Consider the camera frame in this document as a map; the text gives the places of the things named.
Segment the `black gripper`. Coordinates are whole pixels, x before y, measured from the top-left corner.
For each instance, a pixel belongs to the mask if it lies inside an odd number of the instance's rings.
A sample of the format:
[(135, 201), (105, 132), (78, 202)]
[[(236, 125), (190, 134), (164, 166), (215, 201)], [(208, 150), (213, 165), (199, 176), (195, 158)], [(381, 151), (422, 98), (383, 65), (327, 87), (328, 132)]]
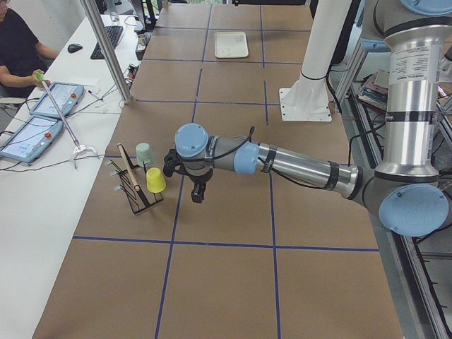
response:
[(213, 168), (205, 160), (182, 161), (180, 170), (188, 175), (194, 183), (191, 191), (191, 199), (194, 203), (201, 203), (204, 200), (206, 184), (213, 176)]

